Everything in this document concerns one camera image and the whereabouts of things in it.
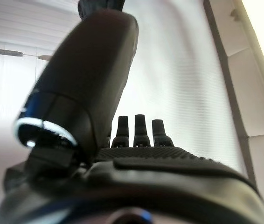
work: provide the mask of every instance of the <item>textured grip surface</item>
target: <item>textured grip surface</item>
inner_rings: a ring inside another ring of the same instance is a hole
[[[247,178],[219,162],[197,157],[178,147],[103,148],[97,161],[113,161],[119,169],[156,170],[190,175],[234,178],[258,189]]]

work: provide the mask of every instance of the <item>white wall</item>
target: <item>white wall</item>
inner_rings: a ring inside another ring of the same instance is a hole
[[[52,51],[1,43],[0,49],[17,50],[30,55],[51,54]],[[12,135],[12,124],[33,87],[46,61],[35,56],[12,57],[0,55],[0,201],[2,180],[7,167],[24,161],[28,150]]]

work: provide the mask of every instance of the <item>black plastic housing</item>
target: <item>black plastic housing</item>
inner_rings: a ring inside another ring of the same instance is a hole
[[[115,10],[89,16],[51,58],[22,113],[15,135],[23,145],[42,129],[67,138],[90,163],[104,146],[136,52],[135,18]]]

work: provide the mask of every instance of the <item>white ceiling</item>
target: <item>white ceiling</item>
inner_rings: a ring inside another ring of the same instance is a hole
[[[0,0],[2,42],[54,50],[79,21],[77,0]]]

